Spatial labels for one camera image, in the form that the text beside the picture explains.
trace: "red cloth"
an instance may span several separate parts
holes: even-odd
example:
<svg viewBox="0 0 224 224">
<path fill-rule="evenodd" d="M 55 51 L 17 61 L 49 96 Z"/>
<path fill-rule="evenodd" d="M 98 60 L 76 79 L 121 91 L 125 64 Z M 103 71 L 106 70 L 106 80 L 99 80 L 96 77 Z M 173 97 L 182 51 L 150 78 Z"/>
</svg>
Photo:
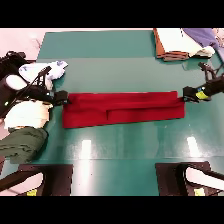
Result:
<svg viewBox="0 0 224 224">
<path fill-rule="evenodd" d="M 183 118 L 177 92 L 71 93 L 64 105 L 63 128 Z"/>
</svg>

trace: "crumpled cloth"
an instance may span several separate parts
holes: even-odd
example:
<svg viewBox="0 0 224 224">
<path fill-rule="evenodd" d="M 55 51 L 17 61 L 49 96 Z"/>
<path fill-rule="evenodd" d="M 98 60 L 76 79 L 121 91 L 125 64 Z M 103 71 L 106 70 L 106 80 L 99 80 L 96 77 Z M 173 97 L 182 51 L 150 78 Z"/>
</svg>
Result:
<svg viewBox="0 0 224 224">
<path fill-rule="evenodd" d="M 219 49 L 219 43 L 212 28 L 183 28 L 183 30 L 202 47 L 211 46 L 214 49 Z"/>
<path fill-rule="evenodd" d="M 71 93 L 64 105 L 63 128 L 184 118 L 177 92 Z"/>
<path fill-rule="evenodd" d="M 30 162 L 43 146 L 48 134 L 44 129 L 25 127 L 0 141 L 0 156 L 10 158 L 11 164 Z"/>
<path fill-rule="evenodd" d="M 31 83 L 38 75 L 38 73 L 46 68 L 47 66 L 51 67 L 50 72 L 46 75 L 45 85 L 48 90 L 52 90 L 53 83 L 52 80 L 59 79 L 65 72 L 64 68 L 68 64 L 65 61 L 55 61 L 51 63 L 33 63 L 25 64 L 19 68 L 19 74 L 29 83 Z"/>
<path fill-rule="evenodd" d="M 42 128 L 49 121 L 48 109 L 53 107 L 44 105 L 42 101 L 23 101 L 11 108 L 5 117 L 5 129 L 16 127 Z"/>
</svg>

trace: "teal tabletop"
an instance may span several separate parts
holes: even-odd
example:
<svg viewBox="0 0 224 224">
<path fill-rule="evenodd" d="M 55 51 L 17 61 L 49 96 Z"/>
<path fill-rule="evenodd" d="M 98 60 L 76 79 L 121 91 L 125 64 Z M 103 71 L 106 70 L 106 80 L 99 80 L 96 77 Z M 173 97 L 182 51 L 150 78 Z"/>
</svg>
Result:
<svg viewBox="0 0 224 224">
<path fill-rule="evenodd" d="M 198 62 L 155 57 L 152 31 L 61 32 L 45 35 L 37 62 L 64 60 L 54 81 L 68 92 L 163 92 L 205 82 Z M 183 119 L 63 129 L 62 107 L 51 110 L 49 138 L 35 164 L 74 164 L 71 195 L 158 195 L 157 162 L 209 161 L 224 173 L 224 95 L 186 103 Z M 7 166 L 3 168 L 6 175 Z"/>
</svg>

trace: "white wall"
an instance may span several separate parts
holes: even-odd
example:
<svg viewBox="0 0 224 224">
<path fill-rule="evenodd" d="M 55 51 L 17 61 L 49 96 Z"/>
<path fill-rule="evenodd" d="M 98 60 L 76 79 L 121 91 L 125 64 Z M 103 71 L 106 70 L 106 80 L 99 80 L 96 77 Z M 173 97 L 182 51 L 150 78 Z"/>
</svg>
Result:
<svg viewBox="0 0 224 224">
<path fill-rule="evenodd" d="M 28 60 L 35 60 L 46 32 L 151 30 L 152 28 L 0 28 L 0 57 L 7 51 L 23 51 Z"/>
</svg>

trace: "table surface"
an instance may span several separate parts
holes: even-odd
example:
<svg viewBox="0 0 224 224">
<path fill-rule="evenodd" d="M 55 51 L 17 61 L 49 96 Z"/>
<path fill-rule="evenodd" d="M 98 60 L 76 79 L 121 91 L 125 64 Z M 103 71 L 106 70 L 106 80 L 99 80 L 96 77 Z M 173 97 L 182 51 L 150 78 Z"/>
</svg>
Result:
<svg viewBox="0 0 224 224">
<path fill-rule="evenodd" d="M 152 31 L 61 32 L 45 35 L 37 62 L 65 60 L 65 75 L 54 81 L 68 92 L 163 92 L 205 82 L 199 61 L 155 58 Z M 62 128 L 62 107 L 46 125 L 47 144 L 33 163 L 74 164 L 71 195 L 158 195 L 157 162 L 209 161 L 224 173 L 224 96 L 186 104 L 183 119 Z M 8 161 L 2 176 L 9 171 Z"/>
</svg>

